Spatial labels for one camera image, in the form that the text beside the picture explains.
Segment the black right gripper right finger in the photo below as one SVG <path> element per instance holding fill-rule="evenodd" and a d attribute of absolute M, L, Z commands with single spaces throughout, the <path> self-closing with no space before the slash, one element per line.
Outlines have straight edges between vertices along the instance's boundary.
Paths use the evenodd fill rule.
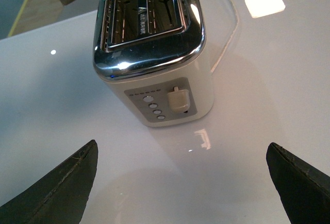
<path fill-rule="evenodd" d="M 271 143 L 266 162 L 291 223 L 329 223 L 329 176 Z"/>

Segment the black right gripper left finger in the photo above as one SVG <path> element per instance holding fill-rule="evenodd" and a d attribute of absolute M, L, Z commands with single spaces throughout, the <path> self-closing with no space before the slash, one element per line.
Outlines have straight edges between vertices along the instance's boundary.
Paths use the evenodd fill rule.
<path fill-rule="evenodd" d="M 80 223 L 97 171 L 91 140 L 48 174 L 1 206 L 1 223 Z"/>

